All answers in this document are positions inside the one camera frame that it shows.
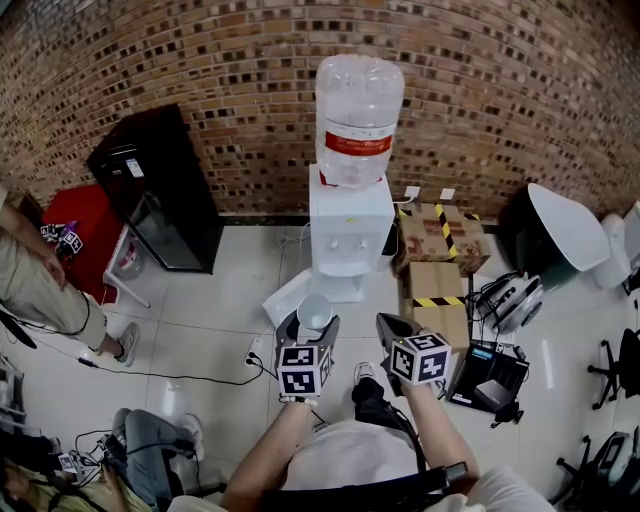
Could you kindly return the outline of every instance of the black refrigerator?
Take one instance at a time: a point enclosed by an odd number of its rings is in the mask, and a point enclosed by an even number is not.
[[[122,119],[87,165],[114,209],[166,270],[213,272],[224,219],[177,105]]]

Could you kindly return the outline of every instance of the sneaker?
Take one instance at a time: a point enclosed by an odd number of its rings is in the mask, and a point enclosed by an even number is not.
[[[125,366],[131,366],[135,359],[136,345],[140,339],[140,327],[137,323],[131,322],[118,338],[118,342],[122,345],[124,353],[120,357],[116,357],[116,361]]]
[[[367,363],[366,361],[363,363],[358,363],[355,370],[353,370],[353,385],[357,386],[364,377],[369,377],[370,379],[376,380],[376,374],[373,370],[373,365],[371,363]]]
[[[178,426],[188,430],[193,436],[193,449],[195,450],[196,460],[202,462],[204,460],[204,443],[202,436],[204,431],[202,423],[195,414],[183,414],[178,420]]]

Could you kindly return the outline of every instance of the plastic water bottle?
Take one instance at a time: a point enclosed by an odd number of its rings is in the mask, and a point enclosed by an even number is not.
[[[404,95],[391,62],[335,55],[316,78],[316,157],[327,183],[367,187],[387,170]]]

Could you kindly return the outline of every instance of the person's arm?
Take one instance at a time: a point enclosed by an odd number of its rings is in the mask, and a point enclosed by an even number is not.
[[[58,258],[29,219],[6,201],[0,208],[0,227],[39,256],[56,283],[61,289],[64,288],[67,279]]]
[[[468,494],[480,478],[476,458],[469,445],[453,426],[444,408],[433,394],[430,385],[402,385],[411,414],[418,427],[420,445],[427,463],[431,467],[451,466],[466,462],[466,478],[454,482],[453,492]]]
[[[277,489],[298,446],[311,432],[311,408],[288,403],[233,473],[220,506],[229,512],[257,510],[262,493]]]
[[[129,505],[127,505],[127,499],[124,497],[122,487],[118,481],[118,476],[115,471],[106,464],[102,465],[102,473],[104,475],[105,483],[112,494],[112,506],[111,512],[129,512]]]

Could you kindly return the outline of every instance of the jeans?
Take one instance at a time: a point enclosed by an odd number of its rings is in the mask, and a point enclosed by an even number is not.
[[[123,432],[127,460],[110,458],[109,464],[145,503],[165,510],[174,496],[163,452],[193,455],[193,436],[147,411],[129,409],[120,409],[113,420],[113,435],[121,437]]]
[[[404,432],[416,451],[418,471],[426,471],[426,462],[418,435],[411,422],[384,399],[384,388],[371,377],[363,377],[351,392],[351,400],[356,404],[356,421],[372,423]]]

